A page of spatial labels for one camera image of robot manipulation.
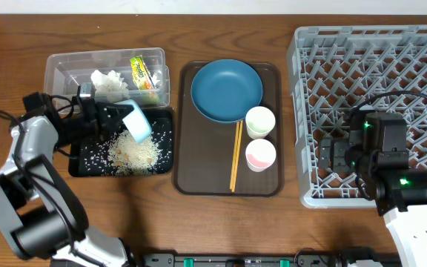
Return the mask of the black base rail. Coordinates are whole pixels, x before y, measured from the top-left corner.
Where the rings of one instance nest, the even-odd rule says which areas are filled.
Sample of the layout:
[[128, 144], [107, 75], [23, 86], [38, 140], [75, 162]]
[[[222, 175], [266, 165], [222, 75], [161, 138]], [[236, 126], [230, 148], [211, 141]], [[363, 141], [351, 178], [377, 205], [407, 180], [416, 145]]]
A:
[[147, 267], [327, 267], [327, 266], [401, 266], [399, 260], [353, 260], [344, 263], [338, 257], [300, 254], [293, 257], [260, 256], [174, 256], [172, 254], [146, 254], [143, 264]]

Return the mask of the brown serving tray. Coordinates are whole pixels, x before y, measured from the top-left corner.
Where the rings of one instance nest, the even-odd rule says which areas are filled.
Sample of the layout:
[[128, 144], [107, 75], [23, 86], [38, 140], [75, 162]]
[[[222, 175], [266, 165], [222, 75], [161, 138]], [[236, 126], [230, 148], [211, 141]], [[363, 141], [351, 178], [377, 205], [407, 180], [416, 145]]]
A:
[[191, 98], [192, 81], [206, 64], [190, 62], [180, 74], [173, 186], [186, 195], [272, 197], [278, 194], [284, 184], [281, 78], [278, 69], [270, 63], [251, 64], [264, 88], [260, 104], [275, 115], [276, 125], [266, 139], [276, 148], [277, 157], [264, 171], [252, 171], [245, 158], [245, 149], [251, 138], [243, 130], [236, 188], [232, 191], [230, 182], [236, 126], [209, 120], [194, 107]]

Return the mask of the white cup green inside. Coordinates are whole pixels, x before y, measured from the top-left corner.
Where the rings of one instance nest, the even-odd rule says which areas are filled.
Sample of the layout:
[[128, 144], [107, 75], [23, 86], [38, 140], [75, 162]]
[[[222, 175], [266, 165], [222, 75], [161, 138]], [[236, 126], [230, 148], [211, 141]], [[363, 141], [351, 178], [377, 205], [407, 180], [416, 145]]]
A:
[[247, 133], [252, 139], [263, 139], [274, 129], [274, 113], [263, 106], [250, 109], [245, 117]]

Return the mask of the clear plastic waste bin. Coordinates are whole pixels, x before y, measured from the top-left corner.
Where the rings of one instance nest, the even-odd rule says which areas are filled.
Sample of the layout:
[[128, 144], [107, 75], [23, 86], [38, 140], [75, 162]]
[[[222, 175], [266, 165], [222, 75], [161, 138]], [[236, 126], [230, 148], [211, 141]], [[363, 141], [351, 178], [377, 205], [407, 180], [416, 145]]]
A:
[[[135, 56], [143, 57], [151, 73], [160, 72], [162, 87], [158, 90], [161, 98], [158, 105], [146, 105], [133, 83], [130, 59]], [[55, 106], [62, 108], [77, 94], [80, 84], [92, 84], [90, 76], [95, 70], [103, 74], [108, 74], [111, 70], [121, 73], [124, 82], [128, 84], [128, 99], [134, 100], [141, 108], [166, 107], [170, 104], [169, 69], [165, 62], [165, 52], [160, 47], [53, 54], [47, 59], [44, 92], [62, 96], [62, 99], [55, 100]], [[96, 94], [94, 99], [97, 102], [108, 102], [96, 97]]]

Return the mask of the grey dishwasher rack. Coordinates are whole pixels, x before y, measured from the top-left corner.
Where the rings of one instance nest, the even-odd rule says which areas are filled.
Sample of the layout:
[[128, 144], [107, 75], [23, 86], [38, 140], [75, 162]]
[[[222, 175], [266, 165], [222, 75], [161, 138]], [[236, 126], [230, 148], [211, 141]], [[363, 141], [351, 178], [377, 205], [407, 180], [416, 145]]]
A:
[[298, 28], [287, 52], [299, 198], [307, 208], [369, 208], [353, 173], [318, 167], [323, 137], [348, 135], [344, 113], [366, 99], [408, 124], [409, 162], [427, 170], [427, 24]]

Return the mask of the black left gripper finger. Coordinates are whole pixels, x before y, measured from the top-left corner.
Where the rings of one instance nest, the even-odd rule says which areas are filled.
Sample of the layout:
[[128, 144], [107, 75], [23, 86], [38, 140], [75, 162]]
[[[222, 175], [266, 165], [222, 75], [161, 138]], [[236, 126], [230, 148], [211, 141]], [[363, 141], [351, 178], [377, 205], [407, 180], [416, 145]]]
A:
[[122, 126], [123, 122], [121, 119], [108, 120], [102, 122], [99, 125], [98, 140], [108, 141], [115, 132], [117, 132]]
[[100, 111], [101, 111], [102, 117], [125, 118], [128, 114], [134, 111], [134, 107], [132, 105], [101, 103]]

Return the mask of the wooden chopstick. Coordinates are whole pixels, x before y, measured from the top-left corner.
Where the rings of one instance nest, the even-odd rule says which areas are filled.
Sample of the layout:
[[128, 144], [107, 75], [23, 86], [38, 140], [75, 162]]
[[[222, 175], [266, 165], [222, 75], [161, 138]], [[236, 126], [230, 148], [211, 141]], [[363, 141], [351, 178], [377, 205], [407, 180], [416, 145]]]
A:
[[235, 169], [235, 162], [236, 162], [236, 148], [237, 148], [238, 138], [239, 138], [239, 122], [236, 122], [234, 151], [233, 151], [233, 159], [231, 164], [231, 178], [230, 178], [230, 184], [229, 184], [230, 190], [232, 190], [232, 187], [233, 187], [234, 169]]
[[231, 192], [235, 192], [236, 189], [236, 177], [237, 177], [237, 170], [238, 170], [238, 164], [239, 164], [239, 152], [241, 148], [242, 143], [242, 128], [243, 128], [243, 121], [239, 121], [239, 138], [236, 148], [236, 162], [235, 162], [235, 169], [234, 169], [234, 180], [233, 180], [233, 187]]

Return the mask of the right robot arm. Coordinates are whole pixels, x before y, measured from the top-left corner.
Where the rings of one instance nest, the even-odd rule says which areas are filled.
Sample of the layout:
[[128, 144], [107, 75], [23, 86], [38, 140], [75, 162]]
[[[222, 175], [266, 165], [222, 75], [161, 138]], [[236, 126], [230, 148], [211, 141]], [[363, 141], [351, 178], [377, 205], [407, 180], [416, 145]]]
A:
[[427, 266], [427, 171], [411, 168], [407, 124], [399, 113], [359, 110], [346, 138], [320, 141], [318, 166], [353, 172], [360, 194], [376, 204], [403, 266]]

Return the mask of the left wooden chopstick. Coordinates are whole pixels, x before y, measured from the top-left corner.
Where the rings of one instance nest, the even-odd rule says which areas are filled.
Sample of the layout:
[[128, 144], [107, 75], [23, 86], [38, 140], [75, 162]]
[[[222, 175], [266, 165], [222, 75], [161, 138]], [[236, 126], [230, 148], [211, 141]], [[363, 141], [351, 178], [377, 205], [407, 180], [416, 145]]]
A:
[[238, 138], [239, 138], [239, 122], [236, 122], [234, 151], [233, 151], [233, 159], [231, 164], [231, 178], [230, 178], [230, 184], [229, 184], [230, 190], [232, 190], [232, 187], [233, 187], [234, 169], [235, 169], [235, 162], [236, 162], [236, 148], [237, 148]]

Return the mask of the right wooden chopstick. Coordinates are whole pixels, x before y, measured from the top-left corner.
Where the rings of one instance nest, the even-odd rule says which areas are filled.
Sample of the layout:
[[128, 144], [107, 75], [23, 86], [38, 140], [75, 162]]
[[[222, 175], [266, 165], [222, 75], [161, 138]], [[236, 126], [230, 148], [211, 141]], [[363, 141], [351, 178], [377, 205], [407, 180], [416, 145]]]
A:
[[234, 180], [233, 180], [233, 187], [231, 192], [235, 192], [236, 189], [236, 177], [237, 177], [237, 170], [238, 170], [238, 164], [239, 164], [239, 152], [241, 148], [242, 143], [242, 128], [243, 128], [243, 121], [239, 121], [239, 138], [236, 148], [236, 162], [235, 162], [235, 169], [234, 169]]

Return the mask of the light blue bowl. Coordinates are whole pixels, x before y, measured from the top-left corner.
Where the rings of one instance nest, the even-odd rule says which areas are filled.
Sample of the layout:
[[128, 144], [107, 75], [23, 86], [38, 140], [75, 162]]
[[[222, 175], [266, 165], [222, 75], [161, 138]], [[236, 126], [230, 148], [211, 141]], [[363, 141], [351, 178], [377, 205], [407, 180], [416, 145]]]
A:
[[133, 107], [133, 111], [122, 121], [137, 143], [144, 142], [152, 134], [152, 128], [141, 108], [132, 99], [116, 102], [116, 105], [130, 105]]

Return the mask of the dark blue plate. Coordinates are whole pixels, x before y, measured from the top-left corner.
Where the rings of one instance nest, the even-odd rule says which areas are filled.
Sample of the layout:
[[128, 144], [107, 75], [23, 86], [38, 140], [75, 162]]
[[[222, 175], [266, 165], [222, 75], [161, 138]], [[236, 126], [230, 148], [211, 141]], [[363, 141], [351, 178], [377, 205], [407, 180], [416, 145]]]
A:
[[220, 59], [201, 67], [191, 84], [195, 108], [206, 118], [219, 123], [243, 120], [260, 104], [263, 84], [248, 64], [235, 59]]

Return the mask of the green yellow snack wrapper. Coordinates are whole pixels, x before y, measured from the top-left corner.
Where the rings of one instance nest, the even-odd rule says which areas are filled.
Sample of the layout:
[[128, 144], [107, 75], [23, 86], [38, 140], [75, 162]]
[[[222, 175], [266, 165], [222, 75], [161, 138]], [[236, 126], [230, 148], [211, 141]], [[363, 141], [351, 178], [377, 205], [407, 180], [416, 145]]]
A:
[[162, 87], [160, 72], [151, 73], [145, 64], [142, 56], [135, 56], [130, 59], [133, 83], [137, 86], [146, 105], [158, 105], [161, 98], [158, 90]]

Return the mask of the crumpled white tissue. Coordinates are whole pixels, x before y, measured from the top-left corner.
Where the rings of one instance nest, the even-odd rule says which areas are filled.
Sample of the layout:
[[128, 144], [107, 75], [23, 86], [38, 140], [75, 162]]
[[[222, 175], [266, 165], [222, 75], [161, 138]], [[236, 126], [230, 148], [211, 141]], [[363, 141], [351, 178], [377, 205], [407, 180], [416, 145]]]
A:
[[96, 97], [112, 103], [129, 98], [128, 84], [124, 82], [121, 73], [111, 70], [108, 74], [103, 74], [95, 70], [90, 80], [95, 87]]

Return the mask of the white cup pink inside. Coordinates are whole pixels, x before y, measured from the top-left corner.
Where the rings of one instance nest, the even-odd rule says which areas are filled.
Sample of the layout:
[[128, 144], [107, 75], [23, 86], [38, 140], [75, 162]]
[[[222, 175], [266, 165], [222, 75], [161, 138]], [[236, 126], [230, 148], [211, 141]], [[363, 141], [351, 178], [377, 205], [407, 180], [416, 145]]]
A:
[[253, 172], [261, 172], [271, 167], [276, 160], [277, 152], [274, 145], [266, 139], [255, 139], [245, 149], [248, 167]]

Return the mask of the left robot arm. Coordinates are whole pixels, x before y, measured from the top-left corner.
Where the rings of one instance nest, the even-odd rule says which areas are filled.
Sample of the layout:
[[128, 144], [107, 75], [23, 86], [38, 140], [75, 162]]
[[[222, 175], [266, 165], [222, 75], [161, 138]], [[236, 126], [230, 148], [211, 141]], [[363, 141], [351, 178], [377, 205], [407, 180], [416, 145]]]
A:
[[0, 232], [22, 260], [49, 260], [52, 266], [137, 266], [120, 237], [110, 237], [88, 222], [80, 200], [53, 166], [53, 155], [88, 137], [105, 141], [130, 116], [132, 104], [69, 99], [60, 116], [53, 96], [23, 98], [25, 114], [10, 121], [12, 144], [0, 168]]

